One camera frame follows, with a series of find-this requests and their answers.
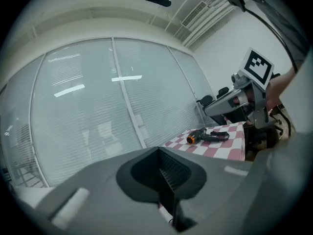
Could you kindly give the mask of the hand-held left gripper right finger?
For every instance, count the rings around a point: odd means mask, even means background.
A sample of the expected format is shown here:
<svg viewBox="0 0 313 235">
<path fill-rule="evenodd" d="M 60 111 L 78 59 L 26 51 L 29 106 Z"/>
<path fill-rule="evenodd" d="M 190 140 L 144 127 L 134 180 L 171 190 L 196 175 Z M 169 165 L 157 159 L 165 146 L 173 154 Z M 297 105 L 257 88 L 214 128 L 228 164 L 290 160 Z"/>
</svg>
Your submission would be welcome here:
<svg viewBox="0 0 313 235">
<path fill-rule="evenodd" d="M 161 147 L 160 150 L 176 160 L 191 162 L 205 171 L 192 172 L 188 181 L 176 190 L 190 191 L 196 181 L 204 179 L 192 195 L 181 198 L 169 212 L 171 225 L 177 231 L 188 234 L 241 235 L 243 222 L 248 210 L 250 196 L 243 194 L 241 183 L 248 175 L 252 162 L 211 158 Z"/>
</svg>

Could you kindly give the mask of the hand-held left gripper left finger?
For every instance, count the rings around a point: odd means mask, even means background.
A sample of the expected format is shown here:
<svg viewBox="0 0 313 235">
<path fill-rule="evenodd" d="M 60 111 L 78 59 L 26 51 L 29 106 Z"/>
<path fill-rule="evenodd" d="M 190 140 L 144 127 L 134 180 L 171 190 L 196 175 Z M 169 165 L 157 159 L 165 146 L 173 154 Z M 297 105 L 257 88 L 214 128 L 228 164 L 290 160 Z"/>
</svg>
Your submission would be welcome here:
<svg viewBox="0 0 313 235">
<path fill-rule="evenodd" d="M 119 187 L 119 167 L 148 149 L 96 162 L 49 192 L 35 208 L 67 235 L 173 235 L 155 203 L 129 198 Z"/>
</svg>

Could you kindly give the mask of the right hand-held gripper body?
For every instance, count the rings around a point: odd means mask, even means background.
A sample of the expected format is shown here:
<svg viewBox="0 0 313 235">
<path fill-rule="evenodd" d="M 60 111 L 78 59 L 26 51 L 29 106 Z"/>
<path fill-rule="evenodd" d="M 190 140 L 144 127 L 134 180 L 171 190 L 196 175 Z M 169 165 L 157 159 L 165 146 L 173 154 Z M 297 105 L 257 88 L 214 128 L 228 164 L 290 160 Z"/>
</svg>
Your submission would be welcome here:
<svg viewBox="0 0 313 235">
<path fill-rule="evenodd" d="M 273 72 L 273 64 L 249 48 L 237 73 L 231 76 L 234 89 L 238 94 L 234 102 L 246 108 L 247 119 L 257 129 L 271 124 L 266 106 L 266 88 Z"/>
</svg>

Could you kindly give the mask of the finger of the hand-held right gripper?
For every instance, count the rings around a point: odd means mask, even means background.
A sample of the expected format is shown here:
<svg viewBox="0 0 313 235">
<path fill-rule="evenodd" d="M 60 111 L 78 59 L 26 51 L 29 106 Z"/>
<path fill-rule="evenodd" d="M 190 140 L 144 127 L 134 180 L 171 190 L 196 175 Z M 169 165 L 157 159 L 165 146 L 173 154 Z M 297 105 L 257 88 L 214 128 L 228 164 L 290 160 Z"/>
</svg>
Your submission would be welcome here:
<svg viewBox="0 0 313 235">
<path fill-rule="evenodd" d="M 236 104 L 234 98 L 241 98 L 241 103 Z M 221 96 L 216 101 L 204 108 L 204 113 L 208 117 L 214 117 L 217 115 L 225 115 L 232 113 L 236 110 L 242 110 L 245 106 L 245 92 L 244 91 L 229 91 L 225 95 Z"/>
</svg>

